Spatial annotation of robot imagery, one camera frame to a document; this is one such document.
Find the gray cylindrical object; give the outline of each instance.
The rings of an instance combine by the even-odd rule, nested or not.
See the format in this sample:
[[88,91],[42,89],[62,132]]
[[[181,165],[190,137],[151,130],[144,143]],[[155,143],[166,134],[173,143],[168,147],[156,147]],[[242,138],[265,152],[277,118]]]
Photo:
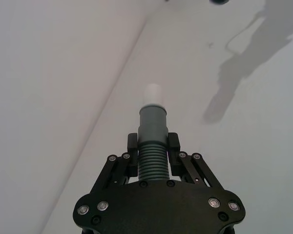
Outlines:
[[140,110],[138,130],[139,180],[169,179],[166,110],[156,104]]

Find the black metal plate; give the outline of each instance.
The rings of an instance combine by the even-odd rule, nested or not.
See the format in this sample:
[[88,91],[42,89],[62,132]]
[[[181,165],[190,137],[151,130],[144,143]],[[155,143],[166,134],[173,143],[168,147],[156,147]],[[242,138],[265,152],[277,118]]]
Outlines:
[[[245,217],[241,200],[230,191],[173,182],[169,187],[166,180],[138,181],[87,194],[75,206],[74,221],[101,234],[219,234]],[[219,208],[209,205],[211,197],[220,201]],[[97,209],[100,201],[108,202],[105,211]],[[239,204],[240,210],[231,210],[230,201]],[[89,206],[89,212],[79,215],[82,205]],[[228,215],[228,221],[218,218],[220,212]],[[94,225],[93,217],[99,217],[100,223]]]

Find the white wall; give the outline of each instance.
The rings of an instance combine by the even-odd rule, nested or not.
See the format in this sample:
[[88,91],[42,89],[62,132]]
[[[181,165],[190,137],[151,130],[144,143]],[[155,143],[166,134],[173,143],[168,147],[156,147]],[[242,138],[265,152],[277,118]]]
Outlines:
[[0,234],[42,231],[158,4],[0,1]]
[[[232,54],[227,42],[259,15],[229,43]],[[73,207],[91,189],[98,165],[126,151],[151,82],[164,88],[168,127],[182,149],[201,152],[244,202],[236,233],[293,233],[293,0],[171,0],[157,11],[43,233],[78,232]]]

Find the white tip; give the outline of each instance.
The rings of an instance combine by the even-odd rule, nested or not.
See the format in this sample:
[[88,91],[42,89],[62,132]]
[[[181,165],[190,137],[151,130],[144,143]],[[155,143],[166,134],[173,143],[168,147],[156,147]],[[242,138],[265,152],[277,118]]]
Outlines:
[[143,106],[155,104],[164,107],[162,87],[158,84],[149,84],[145,89]]

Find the ribbed hose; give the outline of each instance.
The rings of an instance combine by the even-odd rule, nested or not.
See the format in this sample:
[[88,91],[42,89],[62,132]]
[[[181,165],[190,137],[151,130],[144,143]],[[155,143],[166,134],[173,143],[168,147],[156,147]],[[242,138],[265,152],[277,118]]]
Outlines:
[[138,156],[139,180],[169,179],[166,148],[158,144],[143,145]]

